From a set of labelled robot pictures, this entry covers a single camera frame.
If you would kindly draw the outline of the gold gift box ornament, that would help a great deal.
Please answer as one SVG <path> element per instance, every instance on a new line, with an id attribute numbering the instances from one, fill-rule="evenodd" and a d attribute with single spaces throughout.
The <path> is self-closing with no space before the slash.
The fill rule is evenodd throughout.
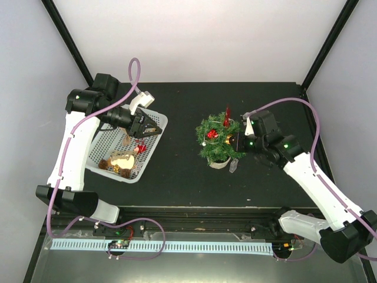
<path id="1" fill-rule="evenodd" d="M 232 134 L 227 135 L 225 143 L 232 145 L 234 143 L 234 136 Z"/>

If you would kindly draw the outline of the clear battery box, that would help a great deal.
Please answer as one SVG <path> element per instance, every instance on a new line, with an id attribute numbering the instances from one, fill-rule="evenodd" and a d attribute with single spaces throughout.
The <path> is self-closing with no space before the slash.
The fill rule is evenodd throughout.
<path id="1" fill-rule="evenodd" d="M 238 167 L 239 160 L 233 159 L 230 163 L 229 172 L 234 173 Z"/>

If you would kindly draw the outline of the red star ornament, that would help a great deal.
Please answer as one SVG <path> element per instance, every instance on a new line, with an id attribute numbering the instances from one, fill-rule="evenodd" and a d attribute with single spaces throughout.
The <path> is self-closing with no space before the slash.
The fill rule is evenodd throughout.
<path id="1" fill-rule="evenodd" d="M 231 110 L 229 105 L 226 107 L 226 111 L 224 113 L 224 120 L 223 120 L 223 126 L 228 129 L 233 122 L 233 119 L 231 118 Z"/>

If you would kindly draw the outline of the red gift box ornament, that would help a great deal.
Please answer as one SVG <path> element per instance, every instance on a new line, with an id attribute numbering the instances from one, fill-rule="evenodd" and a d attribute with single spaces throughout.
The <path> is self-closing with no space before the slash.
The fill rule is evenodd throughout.
<path id="1" fill-rule="evenodd" d="M 215 129 L 211 129 L 207 134 L 206 134 L 208 139 L 216 139 L 218 138 L 219 134 Z"/>

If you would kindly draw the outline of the small green christmas tree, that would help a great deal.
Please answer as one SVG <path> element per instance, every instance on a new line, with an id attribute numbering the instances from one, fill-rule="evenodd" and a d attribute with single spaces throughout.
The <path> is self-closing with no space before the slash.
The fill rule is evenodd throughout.
<path id="1" fill-rule="evenodd" d="M 220 114 L 212 114 L 211 116 L 219 116 L 219 115 L 224 116 L 224 113 L 225 112 L 222 112 Z M 236 122 L 239 124 L 239 126 L 235 134 L 241 131 L 240 123 L 238 121 Z M 240 159 L 240 158 L 243 158 L 246 154 L 235 152 L 231 145 L 223 143 L 223 144 L 216 144 L 216 145 L 208 145 L 204 147 L 202 146 L 199 155 L 206 160 L 210 159 L 211 161 L 219 162 L 219 161 L 226 161 L 229 156 L 231 157 L 231 159 Z"/>

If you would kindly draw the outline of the white tree pot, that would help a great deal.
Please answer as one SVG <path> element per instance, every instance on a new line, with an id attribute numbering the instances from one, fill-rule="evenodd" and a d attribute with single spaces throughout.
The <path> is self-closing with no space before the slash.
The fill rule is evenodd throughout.
<path id="1" fill-rule="evenodd" d="M 230 156 L 227 158 L 226 161 L 219 161 L 219 162 L 214 162 L 214 161 L 211 161 L 210 159 L 207 159 L 208 165 L 213 169 L 225 168 L 228 165 L 230 160 L 231 160 Z"/>

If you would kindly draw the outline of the white ball string lights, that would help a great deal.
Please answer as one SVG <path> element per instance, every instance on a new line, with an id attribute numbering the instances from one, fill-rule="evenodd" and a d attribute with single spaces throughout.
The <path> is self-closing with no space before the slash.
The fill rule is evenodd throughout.
<path id="1" fill-rule="evenodd" d="M 226 144 L 225 140 L 227 135 L 232 134 L 237 131 L 239 124 L 233 120 L 231 126 L 226 129 L 223 126 L 224 117 L 222 115 L 219 116 L 211 116 L 209 115 L 208 118 L 203 119 L 201 124 L 196 128 L 196 133 L 198 137 L 199 143 L 204 147 L 208 145 L 216 145 L 216 144 Z M 216 139 L 208 139 L 206 134 L 211 130 L 215 129 L 219 136 Z"/>

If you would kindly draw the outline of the red berry sprig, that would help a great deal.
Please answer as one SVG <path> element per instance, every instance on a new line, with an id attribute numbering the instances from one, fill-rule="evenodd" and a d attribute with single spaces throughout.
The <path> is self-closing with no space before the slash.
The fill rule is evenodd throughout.
<path id="1" fill-rule="evenodd" d="M 137 146 L 146 146 L 144 139 L 135 139 L 135 143 Z"/>

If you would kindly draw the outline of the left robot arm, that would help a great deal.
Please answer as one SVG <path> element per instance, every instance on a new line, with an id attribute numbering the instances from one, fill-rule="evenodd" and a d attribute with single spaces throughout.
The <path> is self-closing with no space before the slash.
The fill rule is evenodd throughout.
<path id="1" fill-rule="evenodd" d="M 109 74 L 98 73 L 92 86 L 72 90 L 65 110 L 65 131 L 55 167 L 46 185 L 39 185 L 36 196 L 52 211 L 67 212 L 105 222 L 113 235 L 121 235 L 127 226 L 120 209 L 84 190 L 85 165 L 90 146 L 100 123 L 123 128 L 136 139 L 158 136 L 163 130 L 144 111 L 154 97 L 136 84 L 121 96 L 124 84 Z"/>

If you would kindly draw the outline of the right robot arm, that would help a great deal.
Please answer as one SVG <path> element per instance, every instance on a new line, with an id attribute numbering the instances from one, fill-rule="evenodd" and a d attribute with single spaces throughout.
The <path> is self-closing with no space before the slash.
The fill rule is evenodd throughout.
<path id="1" fill-rule="evenodd" d="M 323 215 L 319 219 L 281 208 L 267 224 L 271 236 L 289 233 L 309 239 L 337 263 L 344 263 L 373 241 L 376 213 L 349 200 L 294 135 L 283 135 L 271 112 L 252 114 L 244 119 L 244 125 L 245 131 L 231 134 L 228 144 L 238 153 L 263 154 L 300 185 Z"/>

